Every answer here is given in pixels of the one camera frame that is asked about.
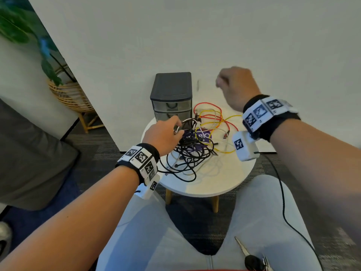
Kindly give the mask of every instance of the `drawer handle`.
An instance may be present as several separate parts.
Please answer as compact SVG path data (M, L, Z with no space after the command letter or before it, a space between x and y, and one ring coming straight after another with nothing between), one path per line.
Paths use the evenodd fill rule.
M172 118L173 116L178 116L178 114L172 114L172 116L170 116L170 115L167 113L167 116L168 116L168 118Z
M175 106L170 106L168 103L165 103L166 104L166 106L168 106L170 109L175 109L175 108L177 108L178 107L178 103L175 103Z

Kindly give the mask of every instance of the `white shoe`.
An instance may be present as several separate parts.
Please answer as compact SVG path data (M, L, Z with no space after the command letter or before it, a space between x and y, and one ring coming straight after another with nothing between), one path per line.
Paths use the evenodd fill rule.
M13 233L7 223L0 222L0 261L9 254Z

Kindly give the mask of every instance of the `white table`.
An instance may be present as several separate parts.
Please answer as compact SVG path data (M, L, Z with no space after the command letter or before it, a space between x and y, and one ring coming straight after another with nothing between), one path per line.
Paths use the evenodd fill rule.
M223 110L223 117L226 118L231 115L235 115L236 112L231 109L225 108ZM238 127L239 130L244 130L244 126L242 125L241 117L234 117L229 120L235 126ZM151 125L156 123L156 119L153 118L148 125L146 126L142 139L144 137L144 133L148 130ZM222 124L222 128L228 130L225 123ZM231 126L230 138L228 142L232 143L231 137L235 132ZM224 132L215 131L212 137L222 139ZM223 150L225 144L220 142L219 148ZM166 165L166 156L161 157L161 161ZM213 211L218 212L218 201L219 195L224 194L233 188L237 187L251 172L253 166L255 165L256 160L244 161L241 162L235 152L231 154L223 154L219 153L218 156L213 156L206 164L204 164L199 171L196 172L197 178L194 182L183 182L177 179L174 175L168 174L167 176L164 173L158 173L160 176L160 184L164 186L166 191L166 203L170 203L171 200L171 192L176 192L178 194L190 197L213 197ZM161 171L165 171L163 166L158 163L158 169ZM179 173L178 176L184 177L184 179L190 180L192 176L184 176L182 173Z

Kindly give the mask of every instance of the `hand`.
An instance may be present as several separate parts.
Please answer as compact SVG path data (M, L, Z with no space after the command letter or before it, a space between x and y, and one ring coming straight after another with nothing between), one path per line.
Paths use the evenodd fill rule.
M222 89L229 106L240 112L243 112L244 105L250 99L261 94L252 72L247 68L237 66L223 68L215 85Z
M174 135L174 126L182 126L178 116L173 116L167 121L157 121L145 133L142 143L154 146L160 156L169 154L178 144L184 134L184 130L179 130Z

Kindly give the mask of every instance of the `wall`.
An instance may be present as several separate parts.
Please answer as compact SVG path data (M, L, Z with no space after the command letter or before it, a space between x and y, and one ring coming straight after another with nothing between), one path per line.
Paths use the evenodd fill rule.
M153 117L158 72L214 86L253 70L304 121L361 145L361 0L30 0L120 150Z
M35 44L15 45L0 36L0 98L51 135L61 138L77 119L50 92Z

